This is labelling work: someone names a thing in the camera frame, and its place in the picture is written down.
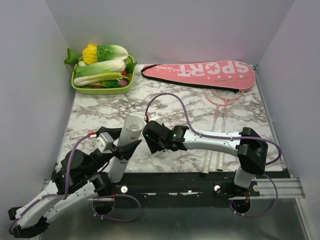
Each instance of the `white wall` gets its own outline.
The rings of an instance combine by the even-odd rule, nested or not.
[[[294,0],[45,1],[78,51],[117,44],[141,64],[257,64]]]
[[[0,33],[0,239],[11,239],[7,211],[51,176],[74,92],[67,42],[43,0],[1,1]]]
[[[283,148],[320,236],[320,1],[296,0],[258,66]]]

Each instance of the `marble surface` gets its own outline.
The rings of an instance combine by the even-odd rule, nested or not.
[[[148,80],[142,77],[142,65],[136,66],[134,83],[127,94],[121,95],[84,95],[75,96],[67,132],[63,140],[59,162],[72,149],[76,141],[89,132],[104,126],[121,128],[128,116],[138,116],[143,119],[144,111],[152,97],[158,93],[174,93],[178,95],[187,108],[192,126],[198,130],[211,131],[213,128],[216,106],[204,96],[201,88],[178,86]],[[184,111],[172,96],[165,95],[156,99],[149,113],[157,113],[169,128],[175,125],[187,125]],[[219,109],[215,131],[222,129],[224,109]],[[260,136],[272,139],[266,111],[255,85],[250,91],[227,108],[226,132],[239,132],[243,127],[253,128]],[[205,158],[205,150],[164,151],[151,155],[148,146],[141,136],[142,143],[130,159],[126,172],[201,172]],[[90,153],[96,149],[93,140],[82,142],[78,149]],[[216,169],[217,153],[212,153],[210,171]],[[267,161],[277,156],[277,149],[269,145]],[[234,171],[238,168],[236,157],[225,154],[224,171]],[[266,167],[266,171],[282,171],[279,162]]]

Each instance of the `yellow vegetable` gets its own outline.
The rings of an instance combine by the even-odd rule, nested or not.
[[[94,64],[98,62],[97,57],[97,46],[94,44],[89,44],[82,52],[83,61],[86,64]]]

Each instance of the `green basket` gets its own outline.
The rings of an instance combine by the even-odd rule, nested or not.
[[[132,62],[135,62],[135,59],[129,55]],[[133,69],[132,77],[128,86],[119,87],[119,88],[81,88],[74,85],[75,72],[73,71],[71,76],[71,85],[74,89],[76,89],[79,93],[82,94],[91,94],[91,95],[112,95],[112,94],[126,94],[129,92],[132,83],[134,82],[135,70]]]

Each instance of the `pink badminton racket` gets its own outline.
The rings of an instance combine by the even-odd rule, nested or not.
[[[236,100],[241,98],[244,94],[244,91],[234,92],[232,90],[221,90],[221,89],[212,89],[213,97],[210,98],[206,92],[206,89],[203,90],[205,98],[212,104],[216,106],[214,120],[213,120],[213,127],[212,131],[214,132],[216,129],[216,123],[218,119],[219,108],[224,107],[224,114],[223,114],[223,122],[222,122],[222,130],[221,132],[226,131],[226,117],[227,117],[227,106],[232,105]],[[224,167],[224,157],[225,154],[223,152],[218,152],[217,159],[216,159],[216,170],[222,171]],[[202,167],[202,172],[205,174],[209,173],[209,166],[212,158],[212,152],[206,151],[204,157],[204,163]]]

